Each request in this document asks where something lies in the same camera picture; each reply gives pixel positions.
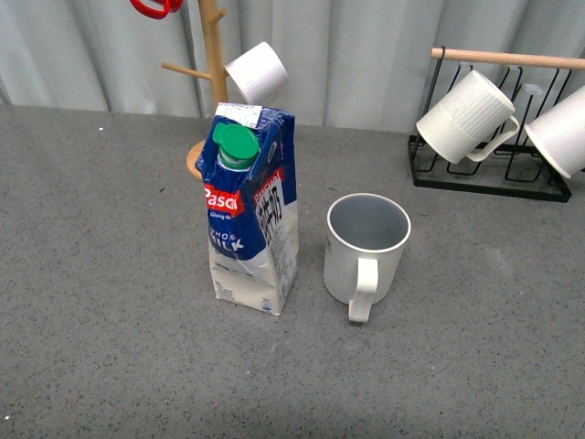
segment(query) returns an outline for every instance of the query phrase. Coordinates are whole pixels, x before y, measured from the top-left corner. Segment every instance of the pasa logo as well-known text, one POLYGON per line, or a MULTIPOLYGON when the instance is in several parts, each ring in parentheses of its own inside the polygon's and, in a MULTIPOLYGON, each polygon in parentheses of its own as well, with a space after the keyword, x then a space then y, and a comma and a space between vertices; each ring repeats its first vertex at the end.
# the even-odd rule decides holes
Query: pasa logo
POLYGON ((205 198, 207 200, 207 208, 210 210, 220 210, 231 214, 231 217, 237 217, 244 211, 244 203, 241 201, 241 194, 236 192, 224 192, 217 190, 213 185, 205 185, 205 198))

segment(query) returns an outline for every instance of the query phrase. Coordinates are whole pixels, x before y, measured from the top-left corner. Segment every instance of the curtain fold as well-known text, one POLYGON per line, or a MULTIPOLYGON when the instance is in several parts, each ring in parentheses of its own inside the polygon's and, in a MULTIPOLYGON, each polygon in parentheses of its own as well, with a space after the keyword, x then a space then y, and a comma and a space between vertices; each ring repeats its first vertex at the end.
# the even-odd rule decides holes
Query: curtain fold
MULTIPOLYGON (((290 81, 267 104, 297 123, 411 132, 434 61, 431 48, 583 58, 582 0, 218 0, 227 64, 268 42, 290 81)), ((209 117, 210 84, 160 67, 207 71, 197 0, 163 20, 129 0, 0 0, 0 102, 209 117)), ((449 86, 456 63, 437 83, 449 86)), ((504 68, 474 66, 494 82, 504 68)), ((526 69, 548 86, 554 70, 526 69)), ((558 93, 562 80, 555 84, 558 93)), ((573 72, 563 96, 585 85, 573 72)), ((228 79, 229 98, 244 102, 228 79)), ((527 102, 519 93, 516 106, 527 102)))

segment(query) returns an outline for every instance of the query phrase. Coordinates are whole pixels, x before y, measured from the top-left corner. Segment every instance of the cup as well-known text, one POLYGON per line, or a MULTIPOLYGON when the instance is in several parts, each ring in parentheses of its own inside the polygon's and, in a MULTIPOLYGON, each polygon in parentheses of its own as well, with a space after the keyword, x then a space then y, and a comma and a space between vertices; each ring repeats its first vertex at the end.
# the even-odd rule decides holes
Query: cup
POLYGON ((565 178, 585 168, 585 87, 525 125, 538 152, 565 178))
POLYGON ((263 41, 230 62, 226 71, 250 105, 262 105, 289 80, 278 55, 263 41))
POLYGON ((375 194, 351 194, 327 212, 324 282, 329 293, 349 305, 352 322, 367 322, 370 308, 392 284, 410 218, 391 199, 375 194))
POLYGON ((481 162, 518 132, 514 104, 482 73, 470 71, 418 122, 424 140, 445 160, 464 157, 481 162), (513 127, 497 135, 479 153, 472 151, 506 120, 513 127))

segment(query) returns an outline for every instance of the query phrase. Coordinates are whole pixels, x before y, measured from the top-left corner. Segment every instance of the wooden rod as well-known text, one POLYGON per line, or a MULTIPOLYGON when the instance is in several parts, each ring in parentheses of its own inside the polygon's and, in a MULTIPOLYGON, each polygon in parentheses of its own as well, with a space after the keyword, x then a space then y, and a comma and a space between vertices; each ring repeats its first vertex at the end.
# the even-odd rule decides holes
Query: wooden rod
POLYGON ((547 57, 544 55, 522 55, 518 53, 480 52, 446 48, 432 48, 432 59, 449 59, 451 61, 485 62, 488 64, 506 64, 511 66, 548 67, 552 69, 585 70, 585 59, 547 57))
POLYGON ((210 25, 215 25, 221 18, 228 14, 228 9, 225 7, 218 10, 218 12, 209 19, 210 25))
POLYGON ((203 27, 207 65, 211 76, 211 91, 217 108, 218 103, 228 101, 228 84, 224 74, 225 65, 219 24, 217 22, 211 23, 211 20, 218 14, 217 0, 199 0, 199 14, 201 15, 201 26, 203 27))
POLYGON ((211 80, 211 75, 203 71, 197 71, 188 69, 186 67, 176 66, 175 64, 170 64, 168 62, 161 63, 161 67, 163 69, 178 71, 179 73, 185 73, 186 75, 194 76, 195 78, 200 78, 201 80, 211 80))

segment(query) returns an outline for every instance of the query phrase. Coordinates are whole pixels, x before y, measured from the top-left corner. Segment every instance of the white mug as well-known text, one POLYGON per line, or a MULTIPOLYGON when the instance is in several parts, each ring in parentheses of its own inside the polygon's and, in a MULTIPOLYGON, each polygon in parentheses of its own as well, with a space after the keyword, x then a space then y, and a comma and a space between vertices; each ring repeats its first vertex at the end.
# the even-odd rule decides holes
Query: white mug
POLYGON ((585 168, 585 87, 525 129, 540 154, 565 178, 585 168))
POLYGON ((262 105, 289 80, 278 55, 265 42, 230 62, 226 71, 250 105, 262 105))
POLYGON ((481 162, 518 132, 514 104, 482 73, 472 70, 418 122, 426 143, 445 160, 457 164, 464 157, 481 162), (497 135, 484 149, 472 151, 507 119, 514 127, 497 135))
POLYGON ((341 197, 327 212, 324 282, 349 305, 349 320, 367 322, 370 308, 392 284, 410 218, 394 201, 375 194, 341 197))

